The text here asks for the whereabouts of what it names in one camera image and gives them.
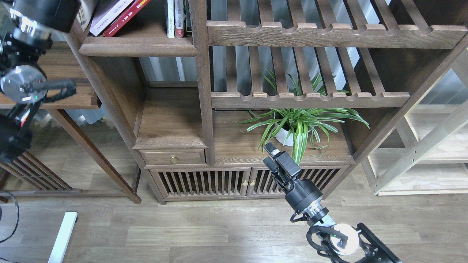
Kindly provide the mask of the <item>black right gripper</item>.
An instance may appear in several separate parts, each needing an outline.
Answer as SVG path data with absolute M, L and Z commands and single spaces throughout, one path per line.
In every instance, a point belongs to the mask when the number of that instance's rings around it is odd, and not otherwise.
M 263 162 L 286 194 L 285 199 L 295 211 L 294 214 L 324 215 L 324 207 L 320 203 L 322 192 L 312 181 L 301 180 L 302 170 L 288 153 L 280 152 L 272 142 L 265 144 L 264 150 L 270 157 Z

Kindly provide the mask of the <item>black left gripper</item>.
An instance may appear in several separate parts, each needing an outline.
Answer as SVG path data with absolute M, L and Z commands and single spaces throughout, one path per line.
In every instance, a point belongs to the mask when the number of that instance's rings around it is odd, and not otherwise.
M 10 15 L 19 32 L 47 40 L 53 31 L 71 31 L 80 6 L 80 0 L 14 0 Z

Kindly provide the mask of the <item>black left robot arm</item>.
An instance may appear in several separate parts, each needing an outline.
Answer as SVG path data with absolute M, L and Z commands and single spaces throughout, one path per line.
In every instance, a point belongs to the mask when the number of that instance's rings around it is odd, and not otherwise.
M 48 81 L 38 59 L 52 46 L 53 31 L 69 33 L 79 0 L 7 0 L 13 32 L 1 44 L 1 92 L 15 106 L 1 115 L 1 161 L 11 163 L 31 147 L 30 124 L 41 104 L 76 94 L 72 79 Z

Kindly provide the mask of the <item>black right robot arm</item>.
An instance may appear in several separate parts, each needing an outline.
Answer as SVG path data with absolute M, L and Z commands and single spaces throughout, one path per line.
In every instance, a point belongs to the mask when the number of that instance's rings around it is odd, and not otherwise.
M 341 256 L 352 255 L 358 248 L 364 251 L 361 263 L 399 263 L 400 259 L 363 223 L 355 228 L 348 224 L 336 224 L 329 210 L 321 205 L 323 194 L 312 181 L 300 178 L 301 169 L 285 151 L 279 151 L 272 143 L 264 149 L 269 157 L 264 164 L 274 181 L 286 194 L 285 199 L 294 209 L 292 223 L 306 221 L 308 243 L 319 256 L 333 263 L 342 263 Z

